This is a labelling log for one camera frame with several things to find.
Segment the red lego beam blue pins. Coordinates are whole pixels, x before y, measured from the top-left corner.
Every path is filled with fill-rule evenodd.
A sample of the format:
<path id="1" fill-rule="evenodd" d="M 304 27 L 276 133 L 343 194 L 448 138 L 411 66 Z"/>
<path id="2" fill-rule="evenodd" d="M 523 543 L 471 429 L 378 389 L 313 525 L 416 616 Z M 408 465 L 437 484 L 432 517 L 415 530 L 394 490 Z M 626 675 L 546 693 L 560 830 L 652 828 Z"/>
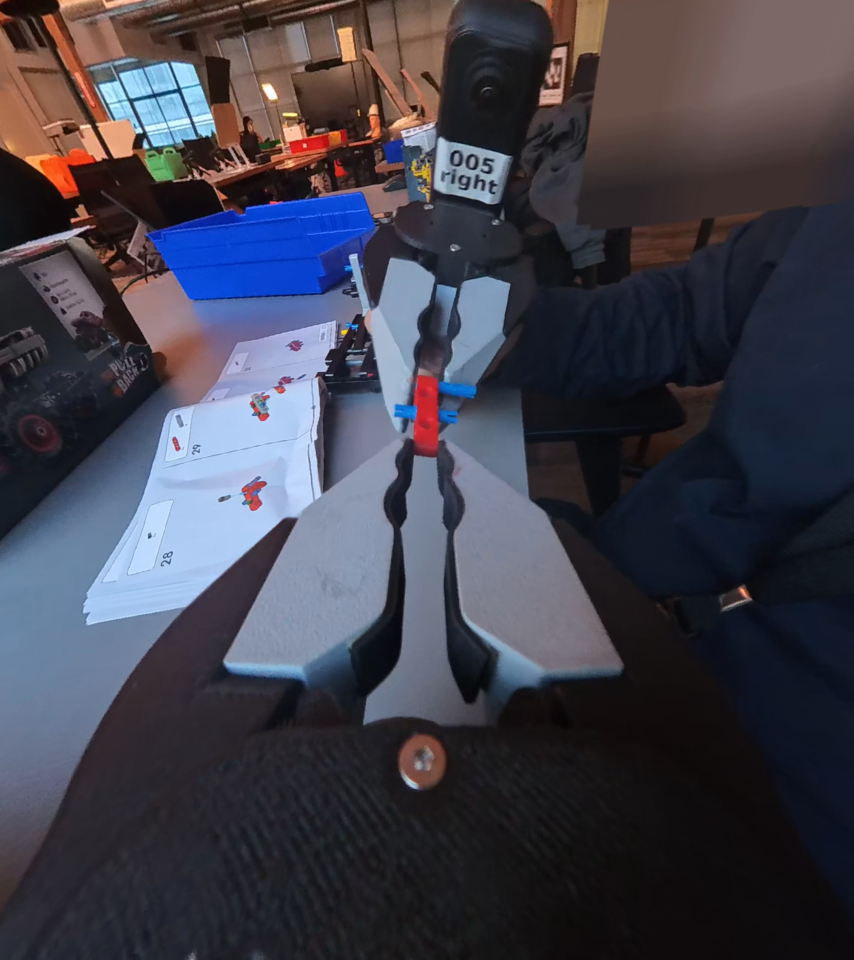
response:
<path id="1" fill-rule="evenodd" d="M 395 403 L 392 414 L 411 427 L 414 455 L 435 459 L 440 449 L 441 428 L 454 426 L 457 410 L 447 410 L 444 400 L 473 400 L 477 388 L 467 383 L 449 382 L 431 374 L 419 373 L 413 379 L 412 402 Z"/>

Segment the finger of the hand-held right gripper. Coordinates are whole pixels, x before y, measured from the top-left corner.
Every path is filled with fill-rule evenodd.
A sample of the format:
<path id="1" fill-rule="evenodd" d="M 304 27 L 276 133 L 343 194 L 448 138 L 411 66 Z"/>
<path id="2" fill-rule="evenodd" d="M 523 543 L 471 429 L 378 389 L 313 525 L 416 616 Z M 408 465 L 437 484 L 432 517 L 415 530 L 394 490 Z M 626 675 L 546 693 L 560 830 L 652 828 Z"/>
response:
<path id="1" fill-rule="evenodd" d="M 396 408 L 414 404 L 421 320 L 430 317 L 435 293 L 433 273 L 419 263 L 397 257 L 388 260 L 380 297 L 372 308 L 370 332 L 386 413 L 399 434 L 408 433 L 409 420 L 397 416 Z"/>
<path id="2" fill-rule="evenodd" d="M 506 342 L 510 283 L 494 277 L 465 280 L 457 289 L 442 342 L 443 383 L 477 387 Z"/>

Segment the blue plastic bin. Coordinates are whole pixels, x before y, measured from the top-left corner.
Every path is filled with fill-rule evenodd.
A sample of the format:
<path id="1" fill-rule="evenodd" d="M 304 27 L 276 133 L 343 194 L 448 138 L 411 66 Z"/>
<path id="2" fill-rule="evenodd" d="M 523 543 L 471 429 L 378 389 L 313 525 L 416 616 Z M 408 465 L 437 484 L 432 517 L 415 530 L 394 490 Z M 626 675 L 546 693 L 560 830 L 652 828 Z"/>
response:
<path id="1" fill-rule="evenodd" d="M 361 193 L 250 206 L 147 234 L 194 302 L 320 295 L 347 276 L 376 222 Z"/>

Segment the person's right forearm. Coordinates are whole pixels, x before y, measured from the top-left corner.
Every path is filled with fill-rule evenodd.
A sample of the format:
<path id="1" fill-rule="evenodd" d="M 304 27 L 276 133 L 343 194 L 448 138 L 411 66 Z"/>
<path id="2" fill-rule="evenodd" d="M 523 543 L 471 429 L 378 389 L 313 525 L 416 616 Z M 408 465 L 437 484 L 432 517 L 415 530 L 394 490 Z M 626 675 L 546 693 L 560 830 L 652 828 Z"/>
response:
<path id="1" fill-rule="evenodd" d="M 678 266 L 594 290 L 540 288 L 489 381 L 563 400 L 720 381 L 809 211 L 766 212 Z"/>

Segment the grey jacket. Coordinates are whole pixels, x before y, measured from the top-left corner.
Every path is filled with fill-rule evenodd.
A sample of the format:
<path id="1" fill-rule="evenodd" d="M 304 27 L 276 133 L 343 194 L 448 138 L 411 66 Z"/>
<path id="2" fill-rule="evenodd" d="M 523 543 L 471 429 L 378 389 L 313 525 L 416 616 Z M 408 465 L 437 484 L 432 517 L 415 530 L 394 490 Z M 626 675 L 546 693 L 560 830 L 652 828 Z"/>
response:
<path id="1" fill-rule="evenodd" d="M 605 230 L 578 221 L 593 100 L 593 91 L 581 92 L 539 109 L 520 155 L 530 178 L 530 205 L 540 219 L 553 224 L 577 272 L 605 261 Z"/>

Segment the orange bins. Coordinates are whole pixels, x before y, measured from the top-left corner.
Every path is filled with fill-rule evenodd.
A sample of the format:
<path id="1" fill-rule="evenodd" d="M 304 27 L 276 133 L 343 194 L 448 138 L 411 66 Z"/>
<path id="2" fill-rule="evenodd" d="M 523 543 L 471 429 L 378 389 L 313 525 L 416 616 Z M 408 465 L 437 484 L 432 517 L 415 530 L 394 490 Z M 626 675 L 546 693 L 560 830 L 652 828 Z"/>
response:
<path id="1" fill-rule="evenodd" d="M 67 154 L 35 154 L 25 158 L 25 162 L 46 177 L 65 199 L 77 199 L 80 190 L 73 170 L 97 162 L 96 158 L 83 149 L 72 149 Z"/>

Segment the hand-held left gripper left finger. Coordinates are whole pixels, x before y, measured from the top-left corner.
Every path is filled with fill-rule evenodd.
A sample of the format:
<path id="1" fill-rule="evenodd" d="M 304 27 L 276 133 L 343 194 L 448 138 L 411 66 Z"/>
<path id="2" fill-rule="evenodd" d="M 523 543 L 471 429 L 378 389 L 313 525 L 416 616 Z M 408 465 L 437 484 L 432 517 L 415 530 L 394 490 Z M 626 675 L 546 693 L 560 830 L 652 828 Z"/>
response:
<path id="1" fill-rule="evenodd" d="M 305 508 L 223 666 L 364 702 L 397 665 L 408 441 L 397 439 Z"/>

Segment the black lego assembly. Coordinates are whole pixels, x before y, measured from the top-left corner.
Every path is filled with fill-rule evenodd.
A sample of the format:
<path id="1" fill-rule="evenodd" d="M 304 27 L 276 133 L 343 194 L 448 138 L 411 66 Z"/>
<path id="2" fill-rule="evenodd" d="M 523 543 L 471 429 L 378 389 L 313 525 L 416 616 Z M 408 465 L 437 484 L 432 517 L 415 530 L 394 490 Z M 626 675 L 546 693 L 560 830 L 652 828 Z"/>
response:
<path id="1" fill-rule="evenodd" d="M 364 314 L 358 313 L 337 333 L 337 342 L 328 351 L 326 366 L 320 375 L 328 393 L 381 394 L 373 337 L 366 327 Z"/>

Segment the dark wall screen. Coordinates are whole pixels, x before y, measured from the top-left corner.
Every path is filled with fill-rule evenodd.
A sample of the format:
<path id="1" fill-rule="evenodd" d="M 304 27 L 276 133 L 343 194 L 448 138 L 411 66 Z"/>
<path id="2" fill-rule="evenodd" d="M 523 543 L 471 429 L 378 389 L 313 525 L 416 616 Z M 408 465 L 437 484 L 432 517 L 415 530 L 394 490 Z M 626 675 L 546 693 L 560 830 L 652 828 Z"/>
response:
<path id="1" fill-rule="evenodd" d="M 361 84 L 350 63 L 290 75 L 300 116 L 310 134 L 347 131 L 356 140 L 367 128 L 361 118 Z"/>

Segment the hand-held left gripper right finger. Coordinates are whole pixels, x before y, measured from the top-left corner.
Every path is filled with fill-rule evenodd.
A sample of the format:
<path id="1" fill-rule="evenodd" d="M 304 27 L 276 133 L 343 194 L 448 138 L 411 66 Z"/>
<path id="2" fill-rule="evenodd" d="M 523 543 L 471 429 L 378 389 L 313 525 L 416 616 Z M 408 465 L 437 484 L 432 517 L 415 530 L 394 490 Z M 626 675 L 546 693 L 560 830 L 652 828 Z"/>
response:
<path id="1" fill-rule="evenodd" d="M 618 677 L 624 663 L 548 515 L 454 443 L 437 450 L 446 647 L 466 703 Z"/>

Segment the green bins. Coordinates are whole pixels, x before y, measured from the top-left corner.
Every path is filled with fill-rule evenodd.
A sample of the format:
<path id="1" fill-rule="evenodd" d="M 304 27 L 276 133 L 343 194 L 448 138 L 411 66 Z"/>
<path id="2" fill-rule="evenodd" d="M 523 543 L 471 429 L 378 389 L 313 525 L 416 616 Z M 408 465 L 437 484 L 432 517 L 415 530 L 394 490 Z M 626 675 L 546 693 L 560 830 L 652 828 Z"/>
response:
<path id="1" fill-rule="evenodd" d="M 181 153 L 174 146 L 145 150 L 143 160 L 148 172 L 158 184 L 181 181 L 190 177 Z"/>

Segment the black pole stand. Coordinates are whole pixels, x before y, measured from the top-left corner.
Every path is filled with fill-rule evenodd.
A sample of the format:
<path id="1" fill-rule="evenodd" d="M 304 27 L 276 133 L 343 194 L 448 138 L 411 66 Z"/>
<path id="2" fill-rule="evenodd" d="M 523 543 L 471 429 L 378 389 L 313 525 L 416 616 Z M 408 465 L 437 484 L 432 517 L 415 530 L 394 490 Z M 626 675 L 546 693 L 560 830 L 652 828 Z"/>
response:
<path id="1" fill-rule="evenodd" d="M 104 138 L 100 121 L 107 113 L 97 97 L 87 90 L 89 76 L 77 53 L 73 40 L 68 37 L 61 6 L 57 1 L 3 1 L 0 14 L 7 19 L 22 20 L 36 27 L 53 55 L 60 73 L 73 93 L 83 117 L 91 128 L 97 143 L 108 160 L 114 160 L 109 143 Z"/>

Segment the lego instruction booklet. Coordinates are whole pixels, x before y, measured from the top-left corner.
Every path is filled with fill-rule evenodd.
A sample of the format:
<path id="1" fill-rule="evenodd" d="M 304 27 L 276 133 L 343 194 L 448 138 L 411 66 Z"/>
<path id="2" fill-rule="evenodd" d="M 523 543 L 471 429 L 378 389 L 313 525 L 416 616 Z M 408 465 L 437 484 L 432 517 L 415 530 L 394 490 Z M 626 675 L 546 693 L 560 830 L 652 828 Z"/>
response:
<path id="1" fill-rule="evenodd" d="M 87 625 L 182 609 L 324 489 L 323 373 L 337 322 L 238 342 L 203 400 L 171 409 Z"/>

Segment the black lego set box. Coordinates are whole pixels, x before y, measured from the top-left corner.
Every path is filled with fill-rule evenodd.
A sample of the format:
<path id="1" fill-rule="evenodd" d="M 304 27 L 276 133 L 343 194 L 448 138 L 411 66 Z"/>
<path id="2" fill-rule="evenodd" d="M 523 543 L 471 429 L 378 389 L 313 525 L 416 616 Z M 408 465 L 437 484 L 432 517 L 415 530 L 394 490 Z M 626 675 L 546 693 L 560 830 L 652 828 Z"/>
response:
<path id="1" fill-rule="evenodd" d="M 84 239 L 0 253 L 0 541 L 159 385 L 145 334 Z"/>

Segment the large paned window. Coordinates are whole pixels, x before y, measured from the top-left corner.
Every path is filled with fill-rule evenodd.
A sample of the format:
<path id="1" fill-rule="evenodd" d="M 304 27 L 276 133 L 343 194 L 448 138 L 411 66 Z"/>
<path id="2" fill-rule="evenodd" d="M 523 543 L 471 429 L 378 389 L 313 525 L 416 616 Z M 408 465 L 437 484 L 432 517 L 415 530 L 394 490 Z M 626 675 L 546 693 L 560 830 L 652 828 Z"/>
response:
<path id="1" fill-rule="evenodd" d="M 88 73 L 109 116 L 129 120 L 146 149 L 215 134 L 202 77 L 192 63 L 127 57 L 91 66 Z"/>

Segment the printed lego booklet standing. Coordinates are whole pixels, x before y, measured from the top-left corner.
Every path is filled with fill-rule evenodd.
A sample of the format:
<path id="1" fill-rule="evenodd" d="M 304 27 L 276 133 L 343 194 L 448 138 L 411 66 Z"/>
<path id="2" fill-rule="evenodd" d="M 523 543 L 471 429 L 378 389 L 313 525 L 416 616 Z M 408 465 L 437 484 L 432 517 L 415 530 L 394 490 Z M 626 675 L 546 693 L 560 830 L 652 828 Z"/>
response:
<path id="1" fill-rule="evenodd" d="M 436 122 L 408 127 L 401 132 L 402 161 L 410 203 L 431 203 L 433 164 L 436 154 Z"/>

